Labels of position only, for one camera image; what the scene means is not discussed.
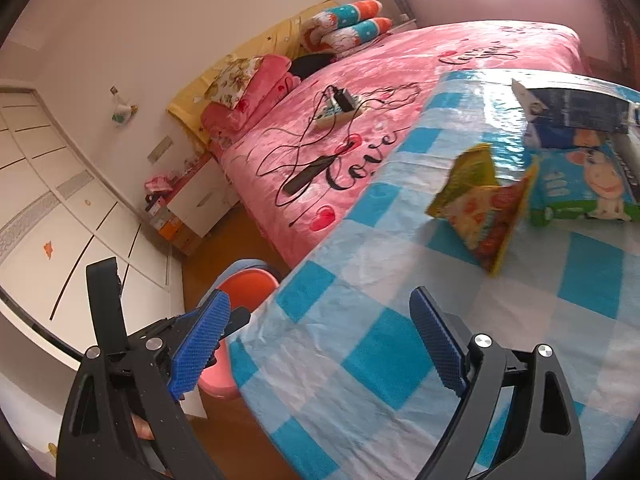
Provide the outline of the person's left hand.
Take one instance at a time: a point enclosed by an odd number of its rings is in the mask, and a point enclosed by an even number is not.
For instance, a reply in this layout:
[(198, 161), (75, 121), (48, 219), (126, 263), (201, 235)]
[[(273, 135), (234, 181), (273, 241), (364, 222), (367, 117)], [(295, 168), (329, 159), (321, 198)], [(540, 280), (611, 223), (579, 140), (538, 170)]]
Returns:
[(131, 419), (134, 424), (134, 431), (139, 439), (145, 441), (153, 441), (155, 439), (151, 426), (148, 422), (136, 414), (132, 414)]

